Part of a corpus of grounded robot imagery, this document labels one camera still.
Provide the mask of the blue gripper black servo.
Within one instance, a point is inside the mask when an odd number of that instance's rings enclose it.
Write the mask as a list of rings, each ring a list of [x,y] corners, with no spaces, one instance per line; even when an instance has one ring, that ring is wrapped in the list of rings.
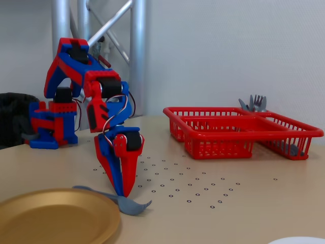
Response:
[[[114,126],[95,136],[94,144],[97,159],[116,194],[128,197],[136,180],[137,161],[144,146],[140,128]]]

